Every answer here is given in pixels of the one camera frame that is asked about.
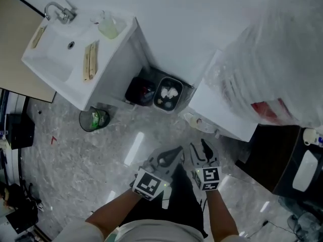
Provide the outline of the black rectangular bin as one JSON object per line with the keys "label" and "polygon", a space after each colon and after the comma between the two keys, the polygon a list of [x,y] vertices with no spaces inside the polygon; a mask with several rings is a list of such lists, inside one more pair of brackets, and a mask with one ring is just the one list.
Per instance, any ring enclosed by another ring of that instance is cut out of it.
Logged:
{"label": "black rectangular bin", "polygon": [[132,79],[126,94],[126,100],[140,106],[151,106],[156,92],[156,85],[141,77]]}

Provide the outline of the black bag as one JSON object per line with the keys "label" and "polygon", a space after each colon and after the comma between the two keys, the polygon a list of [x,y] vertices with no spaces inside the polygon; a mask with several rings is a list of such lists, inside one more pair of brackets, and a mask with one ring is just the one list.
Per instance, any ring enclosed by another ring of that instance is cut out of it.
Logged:
{"label": "black bag", "polygon": [[42,208],[42,201],[32,195],[32,186],[32,183],[27,186],[25,181],[21,186],[0,181],[0,198],[4,200],[7,208],[13,210],[6,219],[17,234],[38,222],[38,211]]}

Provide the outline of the white rectangular bin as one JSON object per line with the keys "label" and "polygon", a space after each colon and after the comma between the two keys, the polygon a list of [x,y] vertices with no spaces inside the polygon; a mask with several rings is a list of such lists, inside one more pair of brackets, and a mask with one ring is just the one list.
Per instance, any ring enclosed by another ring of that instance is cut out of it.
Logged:
{"label": "white rectangular bin", "polygon": [[[177,89],[178,91],[178,96],[177,97],[173,97],[172,99],[169,99],[167,97],[165,98],[162,98],[160,93],[161,93],[161,89],[162,87],[174,87]],[[180,100],[180,97],[181,97],[181,94],[183,92],[183,89],[184,89],[184,86],[183,84],[174,79],[174,78],[171,78],[171,77],[164,77],[161,79],[159,85],[158,85],[158,88],[156,90],[156,93],[154,95],[154,98],[153,98],[153,105],[166,112],[166,113],[171,113],[175,110],[179,100]]]}

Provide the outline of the white water dispenser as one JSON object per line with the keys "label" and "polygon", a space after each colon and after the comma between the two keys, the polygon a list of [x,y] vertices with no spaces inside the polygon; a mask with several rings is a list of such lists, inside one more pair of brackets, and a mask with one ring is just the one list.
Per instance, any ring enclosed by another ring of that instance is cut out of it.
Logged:
{"label": "white water dispenser", "polygon": [[210,88],[206,83],[206,75],[220,54],[221,51],[216,50],[206,70],[198,79],[199,82],[194,91],[186,99],[185,107],[179,112],[179,117],[189,124],[191,116],[194,115],[203,121],[201,128],[197,129],[201,132],[249,142],[257,124],[245,121],[231,112],[220,89]]}

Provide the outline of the beige door panel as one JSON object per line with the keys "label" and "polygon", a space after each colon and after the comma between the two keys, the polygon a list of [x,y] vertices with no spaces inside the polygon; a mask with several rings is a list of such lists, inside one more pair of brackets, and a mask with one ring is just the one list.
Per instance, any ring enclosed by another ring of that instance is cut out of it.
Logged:
{"label": "beige door panel", "polygon": [[0,88],[51,103],[55,90],[21,60],[42,19],[20,0],[0,0]]}

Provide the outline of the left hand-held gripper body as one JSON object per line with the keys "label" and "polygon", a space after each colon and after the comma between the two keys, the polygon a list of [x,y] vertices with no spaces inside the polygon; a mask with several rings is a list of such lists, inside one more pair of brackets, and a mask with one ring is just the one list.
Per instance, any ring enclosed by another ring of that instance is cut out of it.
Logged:
{"label": "left hand-held gripper body", "polygon": [[148,201],[162,195],[161,207],[168,209],[172,188],[167,180],[162,179],[162,174],[152,164],[152,160],[144,162],[135,176],[132,191]]}

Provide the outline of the chrome faucet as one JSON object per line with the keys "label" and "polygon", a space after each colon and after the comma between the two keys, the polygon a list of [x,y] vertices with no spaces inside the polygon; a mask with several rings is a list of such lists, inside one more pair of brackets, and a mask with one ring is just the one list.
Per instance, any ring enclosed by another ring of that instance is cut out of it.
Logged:
{"label": "chrome faucet", "polygon": [[55,12],[56,15],[57,15],[56,19],[58,19],[64,25],[69,23],[69,22],[72,22],[75,19],[75,17],[77,16],[77,13],[76,13],[77,7],[74,6],[68,0],[65,0],[65,1],[70,6],[70,9],[61,6],[57,2],[49,2],[44,8],[44,16],[45,16],[45,18],[48,21],[50,21],[52,19],[52,16],[49,14],[49,7],[54,6],[60,11],[60,13]]}

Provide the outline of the clear drinking glass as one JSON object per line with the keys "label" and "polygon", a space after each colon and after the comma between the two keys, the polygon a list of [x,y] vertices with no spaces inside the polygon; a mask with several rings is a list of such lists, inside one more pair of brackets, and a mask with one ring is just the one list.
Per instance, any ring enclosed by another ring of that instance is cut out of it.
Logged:
{"label": "clear drinking glass", "polygon": [[94,12],[90,17],[91,23],[98,25],[101,21],[105,19],[105,11],[100,10],[98,12]]}

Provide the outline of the small white mug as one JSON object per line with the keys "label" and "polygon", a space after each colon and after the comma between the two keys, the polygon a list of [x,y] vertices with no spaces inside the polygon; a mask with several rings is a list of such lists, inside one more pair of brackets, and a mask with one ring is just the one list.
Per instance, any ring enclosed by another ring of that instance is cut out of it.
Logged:
{"label": "small white mug", "polygon": [[319,134],[315,129],[306,128],[303,132],[303,141],[306,146],[319,145]]}

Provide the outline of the person's right forearm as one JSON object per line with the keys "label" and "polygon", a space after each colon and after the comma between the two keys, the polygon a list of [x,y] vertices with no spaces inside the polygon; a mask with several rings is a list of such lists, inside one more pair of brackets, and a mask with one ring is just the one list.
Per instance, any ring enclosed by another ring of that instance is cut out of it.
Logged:
{"label": "person's right forearm", "polygon": [[239,235],[236,222],[230,214],[218,190],[207,191],[209,220],[215,242],[221,242],[231,235]]}

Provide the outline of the dark wooden cabinet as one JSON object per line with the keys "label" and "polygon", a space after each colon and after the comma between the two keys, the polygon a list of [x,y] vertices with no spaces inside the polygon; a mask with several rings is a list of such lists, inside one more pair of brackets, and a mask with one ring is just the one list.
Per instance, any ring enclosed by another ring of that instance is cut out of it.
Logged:
{"label": "dark wooden cabinet", "polygon": [[[306,146],[299,126],[258,126],[246,162],[236,165],[274,195],[311,201],[323,207],[323,148]],[[306,151],[318,160],[319,169],[305,191],[292,186]]]}

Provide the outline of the clear water bottle red label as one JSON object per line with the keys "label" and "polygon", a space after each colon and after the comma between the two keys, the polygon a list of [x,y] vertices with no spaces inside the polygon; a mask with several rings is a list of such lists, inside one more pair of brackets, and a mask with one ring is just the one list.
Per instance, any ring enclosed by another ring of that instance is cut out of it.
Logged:
{"label": "clear water bottle red label", "polygon": [[269,0],[205,78],[245,120],[323,127],[323,0]]}

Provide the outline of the person's white shirt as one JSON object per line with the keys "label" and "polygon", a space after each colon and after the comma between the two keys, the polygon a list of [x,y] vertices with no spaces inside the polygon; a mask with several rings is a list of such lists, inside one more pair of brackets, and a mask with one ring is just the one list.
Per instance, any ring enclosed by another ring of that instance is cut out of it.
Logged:
{"label": "person's white shirt", "polygon": [[[85,221],[69,223],[52,242],[104,242],[103,233]],[[137,220],[119,228],[115,242],[204,242],[197,229],[164,220]]]}

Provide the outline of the large wooden comb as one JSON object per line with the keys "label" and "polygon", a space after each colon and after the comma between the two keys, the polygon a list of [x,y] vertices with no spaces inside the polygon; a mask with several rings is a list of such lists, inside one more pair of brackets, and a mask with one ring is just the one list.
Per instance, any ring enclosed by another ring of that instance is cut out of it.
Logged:
{"label": "large wooden comb", "polygon": [[99,41],[94,41],[85,47],[83,57],[83,81],[87,82],[94,78],[97,73],[97,49]]}

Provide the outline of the small wooden comb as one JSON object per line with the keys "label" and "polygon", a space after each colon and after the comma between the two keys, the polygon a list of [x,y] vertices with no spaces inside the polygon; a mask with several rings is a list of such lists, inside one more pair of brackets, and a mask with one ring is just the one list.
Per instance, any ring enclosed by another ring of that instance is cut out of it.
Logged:
{"label": "small wooden comb", "polygon": [[38,42],[40,40],[40,38],[42,37],[43,33],[45,32],[47,26],[43,26],[40,27],[35,35],[35,37],[33,38],[32,42],[31,42],[31,49],[35,49],[38,45]]}

